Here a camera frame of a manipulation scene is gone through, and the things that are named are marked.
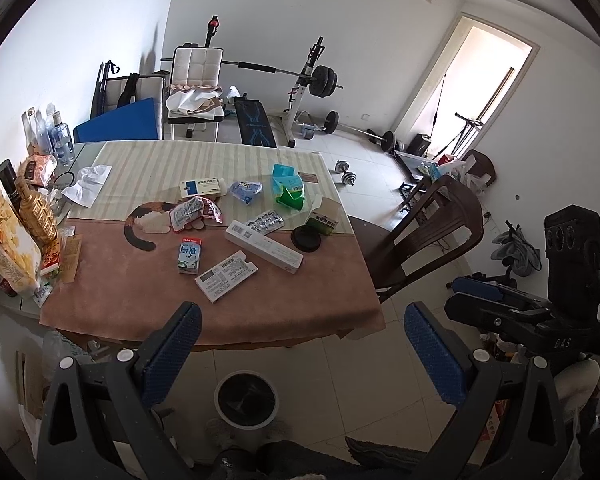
black speaker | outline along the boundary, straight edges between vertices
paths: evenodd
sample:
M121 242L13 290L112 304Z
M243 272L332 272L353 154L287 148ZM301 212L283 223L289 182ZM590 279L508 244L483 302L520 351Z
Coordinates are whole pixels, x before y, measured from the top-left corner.
M597 319L600 303L600 216L570 205L544 219L548 297L581 322Z
M423 156L430 144L431 137L429 137L427 134L417 134L407 146L407 153L416 156Z

black lid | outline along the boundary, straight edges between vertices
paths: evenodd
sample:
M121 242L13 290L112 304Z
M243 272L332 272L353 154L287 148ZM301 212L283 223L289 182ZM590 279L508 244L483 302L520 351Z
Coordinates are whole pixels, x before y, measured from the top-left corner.
M313 253L320 247L320 233L311 226L301 225L291 231L291 241L305 253Z
M7 195L11 196L13 193L17 193L16 189L16 172L11 165L11 161L9 159L4 160L0 164L0 182L4 186L4 190L7 192Z

brown plastic chair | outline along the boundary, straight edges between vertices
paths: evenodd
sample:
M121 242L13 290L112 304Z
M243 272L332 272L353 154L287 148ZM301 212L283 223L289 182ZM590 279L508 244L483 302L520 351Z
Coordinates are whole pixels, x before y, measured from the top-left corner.
M446 200L442 204L439 203L438 209L430 218L395 244L396 238L441 188L446 189ZM405 286L459 258L474 248L482 240L484 233L479 200L469 188L448 175L443 175L435 181L392 231L359 218L350 216L349 220L380 301L390 298ZM464 243L405 276L402 270L404 261L462 226L471 231Z
M496 181L497 178L496 169L493 167L493 162L484 153L476 150L468 150L462 157L462 160L467 160L472 155L475 158L475 162L472 167L469 168L468 173L472 174L473 176L477 176L478 178L489 175L489 179L485 184L486 187L489 187Z

gold bottle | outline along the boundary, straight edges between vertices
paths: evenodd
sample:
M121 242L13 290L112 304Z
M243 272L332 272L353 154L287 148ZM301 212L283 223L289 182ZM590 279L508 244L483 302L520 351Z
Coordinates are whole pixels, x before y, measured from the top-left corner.
M51 243L58 237L56 217L45 199L37 191L29 189L24 179L16 178L16 188L22 198L20 201L20 219L29 233L42 245Z

white wall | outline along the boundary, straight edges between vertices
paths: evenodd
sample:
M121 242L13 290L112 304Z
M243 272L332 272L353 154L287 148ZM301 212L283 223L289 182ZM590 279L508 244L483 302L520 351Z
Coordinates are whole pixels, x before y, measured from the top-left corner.
M600 215L600 47L589 40L564 41L483 5L462 10L497 23L540 46L507 106L477 145L493 161L498 180L482 197L499 230L520 224L542 251L543 268L519 280L520 289L546 295L544 217L570 204ZM496 233L467 254L474 270L498 272L489 259Z
M37 0L0 47L0 162L26 156L21 114L53 101L72 127L89 118L98 67L155 69L170 0ZM40 346L44 329L0 307L0 444L20 427L14 352Z
M54 102L70 128L88 120L101 62L152 72L169 3L37 0L0 47L0 162L26 157L20 116L31 106Z
M459 0L173 0L163 57L185 42L204 44L206 24L220 20L212 46L224 58L299 72L318 36L326 49L319 63L338 73L329 98L305 94L316 117L331 109L340 121L388 129L458 10ZM286 107L295 78L223 66L223 87L235 84L269 110ZM368 122L361 120L369 114Z

